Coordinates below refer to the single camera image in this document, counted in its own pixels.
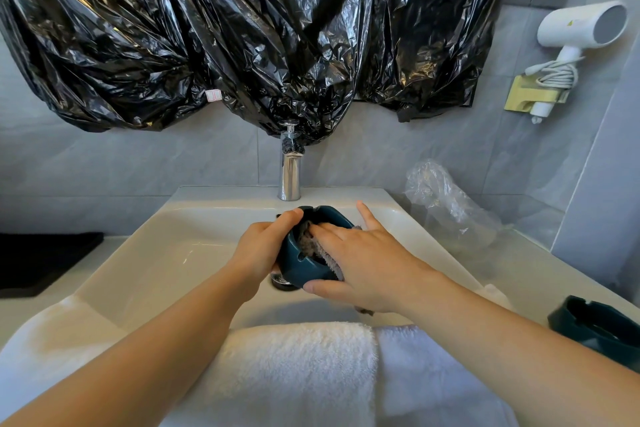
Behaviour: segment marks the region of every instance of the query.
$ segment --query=dark green ashtray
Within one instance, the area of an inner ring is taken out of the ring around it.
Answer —
[[[640,373],[640,326],[617,309],[569,296],[548,321],[555,332]]]
[[[278,265],[282,276],[294,286],[302,288],[309,280],[338,280],[335,273],[328,265],[315,261],[311,257],[306,257],[298,245],[300,237],[300,226],[305,221],[319,223],[331,223],[337,227],[351,229],[353,223],[347,220],[342,213],[332,206],[300,206],[304,216],[300,223],[293,227],[287,237],[285,237],[278,254]]]

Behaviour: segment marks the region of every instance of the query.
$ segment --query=person's right hand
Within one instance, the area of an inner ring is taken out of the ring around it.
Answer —
[[[348,230],[329,223],[309,228],[340,265],[344,282],[312,280],[304,289],[326,299],[377,312],[397,312],[403,294],[412,288],[417,278],[433,269],[400,245],[362,201],[358,201],[357,207],[367,231]]]

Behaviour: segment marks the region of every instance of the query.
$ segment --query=white sink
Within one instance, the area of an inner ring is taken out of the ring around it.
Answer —
[[[462,286],[481,288],[383,189],[304,188],[302,195],[300,201],[285,203],[270,187],[181,187],[76,295],[130,332],[220,269],[251,223],[272,221],[276,214],[303,204],[329,204],[363,225],[355,208],[357,199],[414,255]],[[372,326],[408,323],[396,314],[363,316],[350,306],[304,291],[278,291],[267,278],[257,295],[238,311],[231,327],[315,321],[362,321]]]

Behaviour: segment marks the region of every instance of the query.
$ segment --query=chrome faucet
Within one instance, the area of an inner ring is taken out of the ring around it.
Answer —
[[[287,120],[287,130],[280,134],[282,153],[280,155],[280,194],[282,201],[298,201],[300,199],[300,161],[305,155],[305,148],[297,139],[297,120]]]

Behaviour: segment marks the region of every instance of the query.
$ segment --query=white label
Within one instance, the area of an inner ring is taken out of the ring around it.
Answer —
[[[207,101],[209,103],[222,99],[222,92],[220,90],[207,90],[204,93],[207,95]]]

